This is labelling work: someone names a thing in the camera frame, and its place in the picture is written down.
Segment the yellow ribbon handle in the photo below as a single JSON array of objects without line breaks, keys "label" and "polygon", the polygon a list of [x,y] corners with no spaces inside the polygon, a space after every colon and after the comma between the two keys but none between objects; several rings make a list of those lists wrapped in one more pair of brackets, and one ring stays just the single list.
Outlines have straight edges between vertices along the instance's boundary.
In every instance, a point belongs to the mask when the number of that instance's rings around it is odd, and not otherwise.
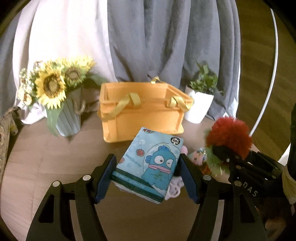
[{"label": "yellow ribbon handle", "polygon": [[170,99],[170,103],[167,103],[167,107],[176,107],[177,104],[183,112],[190,110],[193,105],[193,103],[186,104],[183,98],[180,96],[172,96]]},{"label": "yellow ribbon handle", "polygon": [[156,81],[158,81],[158,82],[160,82],[160,83],[165,83],[165,82],[161,81],[161,80],[159,79],[158,76],[155,76],[155,77],[151,80],[151,84],[156,84]]},{"label": "yellow ribbon handle", "polygon": [[117,106],[115,106],[115,108],[109,114],[101,116],[100,111],[98,111],[98,116],[102,119],[103,122],[114,119],[120,112],[123,111],[123,109],[129,104],[130,101],[133,102],[133,105],[135,107],[141,105],[139,95],[137,93],[129,93],[118,102]]}]

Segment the blue gripper pad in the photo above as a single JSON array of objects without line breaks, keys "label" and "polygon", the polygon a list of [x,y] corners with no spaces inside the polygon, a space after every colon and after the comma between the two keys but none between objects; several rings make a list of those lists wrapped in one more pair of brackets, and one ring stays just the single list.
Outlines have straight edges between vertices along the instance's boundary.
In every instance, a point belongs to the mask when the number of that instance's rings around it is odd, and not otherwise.
[{"label": "blue gripper pad", "polygon": [[96,186],[97,190],[94,201],[98,204],[102,199],[105,198],[107,190],[110,184],[110,176],[116,168],[116,156],[109,154],[103,165],[96,167],[92,173],[93,187]]},{"label": "blue gripper pad", "polygon": [[185,154],[179,157],[180,174],[187,190],[188,196],[195,202],[199,203],[198,189],[201,186],[200,174],[198,167],[194,166]]}]

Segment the bubble illustration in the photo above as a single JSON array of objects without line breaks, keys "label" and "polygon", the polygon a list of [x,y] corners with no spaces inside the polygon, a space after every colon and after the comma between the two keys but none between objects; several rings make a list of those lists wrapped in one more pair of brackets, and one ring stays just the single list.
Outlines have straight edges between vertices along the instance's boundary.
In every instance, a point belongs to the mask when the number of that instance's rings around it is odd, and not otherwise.
[{"label": "bubble illustration", "polygon": [[146,141],[144,139],[139,140],[139,145],[145,145]]}]

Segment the white cable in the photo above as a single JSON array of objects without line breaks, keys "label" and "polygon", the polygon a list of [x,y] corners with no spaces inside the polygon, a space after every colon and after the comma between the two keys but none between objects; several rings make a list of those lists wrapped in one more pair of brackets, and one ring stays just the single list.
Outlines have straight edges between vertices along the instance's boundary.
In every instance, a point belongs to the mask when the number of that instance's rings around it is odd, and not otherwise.
[{"label": "white cable", "polygon": [[276,47],[275,47],[276,49],[275,49],[275,56],[274,56],[274,70],[272,72],[271,82],[270,82],[269,90],[268,90],[264,105],[263,105],[263,107],[262,107],[262,109],[260,111],[260,114],[258,116],[258,119],[256,120],[255,125],[253,126],[253,128],[252,128],[252,130],[250,132],[250,136],[253,135],[253,133],[256,130],[259,122],[261,121],[261,118],[262,118],[262,116],[264,114],[264,111],[266,109],[266,106],[268,104],[272,88],[274,86],[274,79],[276,77],[276,68],[277,68],[277,61],[278,61],[278,55],[279,55],[279,39],[278,39],[278,33],[277,33],[277,27],[276,27],[276,19],[275,19],[275,16],[274,16],[274,12],[273,12],[272,9],[270,9],[270,10],[271,10],[272,19],[274,21],[274,33],[275,33],[275,37],[276,37]]}]

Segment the potted plant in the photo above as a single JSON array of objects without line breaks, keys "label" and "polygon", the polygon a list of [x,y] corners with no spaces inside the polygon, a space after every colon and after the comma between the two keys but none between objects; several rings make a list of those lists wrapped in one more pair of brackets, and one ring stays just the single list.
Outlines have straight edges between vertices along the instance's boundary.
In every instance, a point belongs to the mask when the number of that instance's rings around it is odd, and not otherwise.
[{"label": "potted plant", "polygon": [[46,109],[47,126],[57,136],[72,136],[80,131],[80,114],[85,102],[81,89],[86,79],[101,85],[103,78],[90,72],[95,62],[90,57],[37,61],[33,70],[20,71],[17,97],[31,109],[40,103]]},{"label": "potted plant", "polygon": [[196,74],[189,85],[186,86],[185,93],[194,99],[191,109],[185,112],[184,118],[192,123],[200,123],[207,114],[217,92],[218,77],[215,73],[209,74],[209,68],[205,64],[199,67],[199,73]]}]

